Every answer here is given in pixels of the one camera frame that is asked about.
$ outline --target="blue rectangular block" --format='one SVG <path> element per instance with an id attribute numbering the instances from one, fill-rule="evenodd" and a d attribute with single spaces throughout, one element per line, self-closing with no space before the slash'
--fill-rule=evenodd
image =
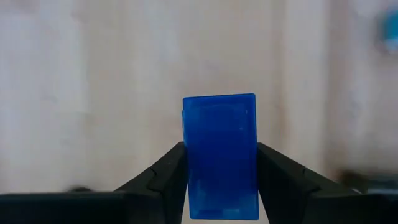
<path id="1" fill-rule="evenodd" d="M 193 219 L 257 220 L 254 94 L 183 99 Z"/>

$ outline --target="wooden surface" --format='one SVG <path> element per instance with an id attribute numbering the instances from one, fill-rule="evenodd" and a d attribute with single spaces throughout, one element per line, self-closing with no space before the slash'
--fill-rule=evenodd
<path id="1" fill-rule="evenodd" d="M 258 140 L 309 168 L 398 170 L 396 58 L 365 6 L 0 1 L 0 192 L 112 190 L 182 140 L 184 96 L 245 92 Z"/>

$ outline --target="blue plastic block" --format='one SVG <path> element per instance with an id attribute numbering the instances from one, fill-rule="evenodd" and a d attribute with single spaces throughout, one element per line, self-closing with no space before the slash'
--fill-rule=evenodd
<path id="1" fill-rule="evenodd" d="M 256 96 L 183 99 L 193 219 L 257 220 Z"/>
<path id="2" fill-rule="evenodd" d="M 398 11 L 390 11 L 384 19 L 384 45 L 390 53 L 398 52 Z"/>

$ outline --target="blue object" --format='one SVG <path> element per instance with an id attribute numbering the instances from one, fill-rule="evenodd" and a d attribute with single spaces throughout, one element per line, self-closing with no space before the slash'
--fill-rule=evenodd
<path id="1" fill-rule="evenodd" d="M 390 11 L 384 20 L 384 45 L 389 52 L 398 51 L 398 11 Z"/>
<path id="2" fill-rule="evenodd" d="M 398 11 L 391 11 L 384 21 L 384 40 L 398 39 Z"/>
<path id="3" fill-rule="evenodd" d="M 258 220 L 256 96 L 183 99 L 193 219 Z"/>

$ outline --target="black plastic part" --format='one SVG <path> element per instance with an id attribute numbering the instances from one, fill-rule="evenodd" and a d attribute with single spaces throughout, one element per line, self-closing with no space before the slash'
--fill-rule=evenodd
<path id="1" fill-rule="evenodd" d="M 259 191 L 270 224 L 395 223 L 396 201 L 362 195 L 258 144 Z"/>
<path id="2" fill-rule="evenodd" d="M 261 143 L 257 167 L 270 224 L 397 223 L 395 194 L 359 194 Z M 0 195 L 0 224 L 180 224 L 187 179 L 180 142 L 114 192 Z"/>
<path id="3" fill-rule="evenodd" d="M 115 192 L 0 195 L 0 223 L 180 224 L 186 163 L 180 142 Z"/>

